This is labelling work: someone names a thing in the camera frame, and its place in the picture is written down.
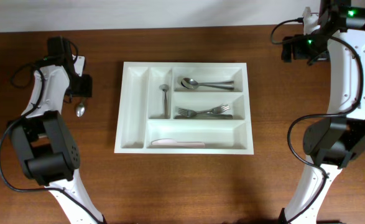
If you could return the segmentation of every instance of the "fork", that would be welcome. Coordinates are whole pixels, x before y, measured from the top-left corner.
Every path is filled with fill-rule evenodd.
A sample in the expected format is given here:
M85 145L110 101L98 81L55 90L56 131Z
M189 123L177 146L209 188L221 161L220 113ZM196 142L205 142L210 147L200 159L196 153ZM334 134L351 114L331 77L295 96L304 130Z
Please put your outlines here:
M233 119L233 116L230 114L211 114L207 116L207 118L203 118L200 115L206 116L208 114L198 114L197 116L194 116L192 118L183 115L178 115L175 116L174 119Z
M221 105L221 106L217 106L212 109L209 109L209 110L197 111L197 113L221 114L230 109L231 109L231 107L229 105Z
M203 115L208 115L208 116L218 116L218 117L226 116L225 114L198 113L194 110L187 110L187 109L183 109L183 108L178 108L178 114L180 114L182 116L186 116L187 118L195 117L198 114L203 114Z

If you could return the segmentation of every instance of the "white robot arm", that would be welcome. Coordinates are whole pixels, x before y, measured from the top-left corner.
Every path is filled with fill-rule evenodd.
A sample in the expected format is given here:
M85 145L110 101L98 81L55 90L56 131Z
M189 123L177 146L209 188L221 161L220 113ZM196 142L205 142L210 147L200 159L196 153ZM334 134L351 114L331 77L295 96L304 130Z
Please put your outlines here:
M346 14L344 18L340 18L342 13ZM356 13L361 13L359 19L353 18ZM303 15L304 34L332 35L352 46L363 66L362 81L355 55L337 41L303 39L301 45L293 46L293 53L308 52L307 58L312 63L314 60L327 59L321 54L324 51L318 50L327 48L326 54L331 61L328 114L344 113L355 102L360 102L360 105L345 116L324 119L307 129L304 136L306 161L325 170L327 179L319 168L305 166L292 200L280 214L279 223L316 224L318 211L331 184L347 163L365 150L365 9L322 1L320 15L319 18L306 8Z
M72 55L61 37L49 39L48 48L49 56L35 63L34 89L22 114L34 110L13 127L11 141L24 174L49 189L70 223L106 223L84 188L78 148L60 116L65 94L91 96L91 78L83 75L85 58ZM42 138L47 144L31 145Z

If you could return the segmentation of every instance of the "cutlery tray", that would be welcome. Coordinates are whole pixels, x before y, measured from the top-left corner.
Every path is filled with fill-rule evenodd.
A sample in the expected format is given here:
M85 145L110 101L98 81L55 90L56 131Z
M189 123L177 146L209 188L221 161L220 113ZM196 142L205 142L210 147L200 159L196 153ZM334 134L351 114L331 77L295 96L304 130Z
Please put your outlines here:
M234 80L234 90L200 86L189 90L185 77L197 82ZM167 84L168 114L164 114ZM233 119L175 119L177 108L195 111L230 106ZM153 146L152 141L203 142L204 149ZM249 87L245 63L125 62L115 153L254 154Z

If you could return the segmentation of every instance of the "black cable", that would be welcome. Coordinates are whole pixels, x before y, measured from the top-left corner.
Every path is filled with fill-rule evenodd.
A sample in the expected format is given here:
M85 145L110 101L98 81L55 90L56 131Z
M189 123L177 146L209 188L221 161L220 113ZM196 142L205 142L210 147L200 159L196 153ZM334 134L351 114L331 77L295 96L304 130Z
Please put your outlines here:
M69 41L69 43L70 43L70 45L72 45L74 48L75 48L75 51L76 51L76 55L75 55L75 59L73 59L73 63L76 63L77 62L77 58L78 58L78 47L72 42L72 41L70 41L70 40L67 40L67 41ZM28 87L31 83L32 83L32 81L33 81L33 76L34 76L34 72L31 72L30 73L30 78L29 78L29 81L26 83L26 85L17 85L17 84L15 84L15 82L14 82L14 80L15 80L15 77L16 77L16 75L20 72L20 71L22 71L23 69L25 69L25 68L27 68L27 67L30 67L30 68L32 68L32 67L34 67L34 64L33 63L27 63L27 64L25 64L25 65L23 65L23 66L21 66L21 67L19 67L15 72L14 72L14 74L12 74L12 76L11 76L11 78L10 78L10 83L11 83L11 85L13 86L13 87L15 87L15 88L18 88L18 89L24 89L24 88L26 88L26 87Z
M35 71L38 71L40 73L40 77L41 77L41 89L40 89L40 94L39 94L39 98L36 101L36 104L33 104L33 108L30 109L28 112L24 113L23 115L21 115L20 117L18 117L17 119L15 119L5 130L5 132L2 134L2 137L0 139L0 178L2 179L2 181L5 183L5 185L10 188L13 191L16 192L44 192L44 191L50 191L50 190L54 190L57 192L60 192L61 194L63 194L64 196L66 196L67 198L69 198L72 202L74 202L75 204L77 204L81 209L83 209L87 214L90 215L90 217L95 220L97 223L103 223L101 221L99 221L84 205L82 205L80 202L78 202L77 200L75 200L72 196L70 196L68 193L66 193L66 191L64 189L58 189L55 187L48 187L48 188L37 188L37 189L18 189L14 186L12 186L8 180L5 178L4 176L4 172L2 171L2 167L1 167L1 147L2 144L5 140L5 138L7 137L7 135L9 134L10 130L17 125L21 120L23 120L24 118L26 118L26 116L28 116L29 114L33 113L38 107L39 104L42 100L42 97L44 95L44 86L45 86L45 78L44 78L44 74L41 72L40 68L37 68L34 64L26 64L23 65L21 68L19 68L17 70L17 72L19 72L20 70L24 69L26 66L30 65L32 67L32 72L34 73Z
M355 51L355 49L347 42L333 37L331 35L324 35L324 34L309 34L309 35L303 35L303 36L298 36L298 37L294 37L292 39L289 40L285 40L282 42L276 42L274 40L274 32L276 31L276 29L278 27L280 27L283 24L286 24L288 22L302 22L302 18L298 18L298 19L292 19L289 21L284 21L281 22L280 24L278 24L277 26L275 26L275 28L272 30L271 34L270 34L270 41L275 44L275 45L282 45L282 44L289 44L292 42L296 42L299 40L303 40L303 39L316 39L317 37L323 37L323 38L327 38L327 39L331 39L334 41L337 41L341 44L343 44L345 47L347 47L352 54L354 55L354 58L358 64L359 67L359 93L358 93L358 99L355 101L355 103L352 104L351 109L344 111L344 112L340 112L340 113L335 113L335 114L310 114L310 115L306 115L306 116L302 116L301 118L296 119L295 121L293 121L293 123L290 125L289 130L287 132L287 144L289 145L290 151L292 152L292 154L302 163L304 163L305 165L317 168L319 170L321 170L322 174L323 174L323 178L322 178L322 183L320 185L320 188L318 190L318 192L315 194L315 196L313 197L313 199L311 200L311 202L298 214L296 214L293 218L291 218L290 220L287 221L287 223L291 223L292 221L294 221L296 218L298 218L300 215L302 215L304 212L306 212L312 205L313 203L316 201L316 199L319 197L320 193L322 192L322 190L325 188L326 185L326 180L328 177L328 174L326 173L326 171L321 168L320 166L317 166L311 162L306 161L305 159L302 159L294 150L292 143L291 143L291 133L293 130L293 127L300 121L305 120L305 119L310 119L310 118L336 118L336 117L342 117L344 115L350 114L352 113L354 110L356 110L360 104L361 104L361 100L362 100L362 96L363 96L363 88L364 88L364 70L363 70L363 64L361 62L361 58L359 56L359 54Z
M68 40L70 45L74 46L75 50L76 50L76 57L75 59L73 59L73 63L76 63L77 62L77 57L78 57L78 47L70 40Z
M70 93L70 94L69 94L69 100L65 100L65 99L63 99L63 102L64 102L64 103L72 103L72 98L73 98L73 97L72 97L72 94Z
M19 88L19 89L23 89L23 88L28 87L28 86L32 83L32 80L33 80L33 74L32 74L32 73L30 74L29 81L27 82L27 84L26 84L26 85L17 85L17 84L15 84L14 80L15 80L16 75L17 75L20 71L22 71L23 69L25 69L25 68L27 68L27 67L32 68L32 66L33 66L33 64L31 64L31 63L27 63L27 64L22 65L21 67L19 67L19 68L18 68L18 69L14 72L14 74L12 74L12 76L11 76L11 78L10 78L10 80L9 80L9 81L10 81L10 83L11 83L11 85L12 85L13 87L15 87L15 88Z

